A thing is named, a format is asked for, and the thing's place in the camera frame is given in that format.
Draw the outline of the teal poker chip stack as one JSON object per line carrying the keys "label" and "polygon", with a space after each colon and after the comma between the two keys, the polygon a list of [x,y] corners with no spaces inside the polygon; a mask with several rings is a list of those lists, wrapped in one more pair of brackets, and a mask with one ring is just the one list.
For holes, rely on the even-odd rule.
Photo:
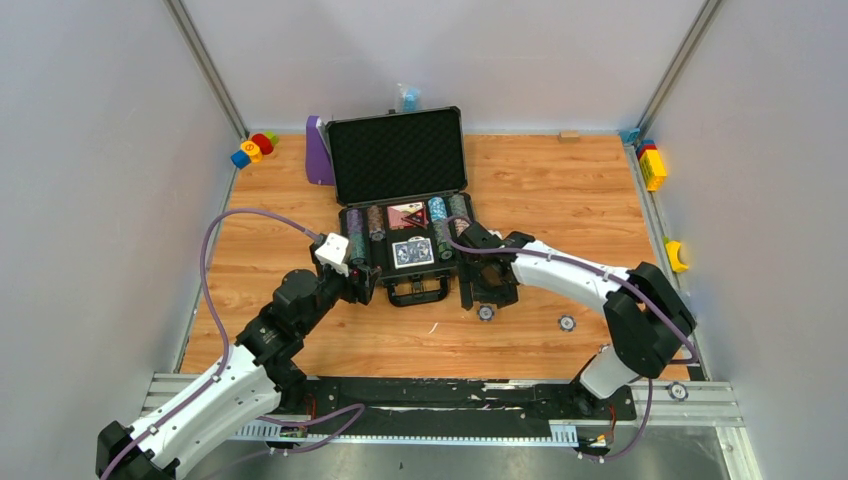
{"label": "teal poker chip stack", "polygon": [[354,265],[364,264],[368,258],[367,236],[361,232],[354,232],[349,234],[349,240],[351,244],[350,261]]}

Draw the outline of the chip front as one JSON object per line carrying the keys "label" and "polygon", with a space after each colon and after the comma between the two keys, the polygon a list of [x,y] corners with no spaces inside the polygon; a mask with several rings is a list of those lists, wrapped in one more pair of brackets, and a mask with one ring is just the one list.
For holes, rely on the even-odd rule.
{"label": "chip front", "polygon": [[477,317],[482,322],[490,322],[494,319],[496,309],[491,305],[480,305],[477,309]]}

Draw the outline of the blue playing card deck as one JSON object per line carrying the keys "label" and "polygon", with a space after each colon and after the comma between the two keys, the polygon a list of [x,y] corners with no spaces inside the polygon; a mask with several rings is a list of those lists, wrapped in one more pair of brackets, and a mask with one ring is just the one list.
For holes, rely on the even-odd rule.
{"label": "blue playing card deck", "polygon": [[431,265],[435,262],[430,239],[416,243],[410,243],[407,240],[394,242],[391,251],[396,269]]}

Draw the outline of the red playing card deck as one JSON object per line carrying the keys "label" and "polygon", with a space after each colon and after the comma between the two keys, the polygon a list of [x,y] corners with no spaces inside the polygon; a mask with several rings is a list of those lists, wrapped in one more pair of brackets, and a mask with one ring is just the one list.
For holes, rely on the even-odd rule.
{"label": "red playing card deck", "polygon": [[412,202],[412,203],[405,203],[405,204],[388,206],[386,212],[387,212],[387,217],[388,217],[389,228],[391,230],[408,229],[408,228],[405,228],[404,225],[402,224],[401,217],[405,213],[408,213],[410,211],[414,211],[414,210],[421,208],[421,207],[424,207],[426,209],[426,206],[423,202]]}

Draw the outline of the red triangular card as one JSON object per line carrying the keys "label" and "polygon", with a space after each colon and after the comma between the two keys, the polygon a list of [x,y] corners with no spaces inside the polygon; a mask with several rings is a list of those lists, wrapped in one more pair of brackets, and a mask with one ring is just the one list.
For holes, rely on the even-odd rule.
{"label": "red triangular card", "polygon": [[421,207],[405,213],[401,221],[405,228],[426,228],[428,224],[426,209]]}

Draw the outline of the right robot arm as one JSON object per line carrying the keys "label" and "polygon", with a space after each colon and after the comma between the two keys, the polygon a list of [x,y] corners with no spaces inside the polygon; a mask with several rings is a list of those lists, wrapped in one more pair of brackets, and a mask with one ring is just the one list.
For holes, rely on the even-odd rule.
{"label": "right robot arm", "polygon": [[486,293],[521,285],[540,288],[600,313],[611,344],[595,354],[572,382],[571,403],[584,417],[596,417],[621,387],[656,379],[680,362],[696,321],[667,276],[656,265],[613,267],[559,251],[533,236],[513,232],[500,238],[479,223],[457,240],[459,251]]}

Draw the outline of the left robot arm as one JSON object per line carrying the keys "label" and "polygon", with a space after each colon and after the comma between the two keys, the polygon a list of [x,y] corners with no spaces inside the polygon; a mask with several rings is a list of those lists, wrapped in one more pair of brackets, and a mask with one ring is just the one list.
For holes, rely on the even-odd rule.
{"label": "left robot arm", "polygon": [[293,358],[339,301],[370,302],[378,268],[293,270],[222,357],[158,410],[97,438],[99,479],[183,479],[243,425],[275,409],[298,411],[305,374]]}

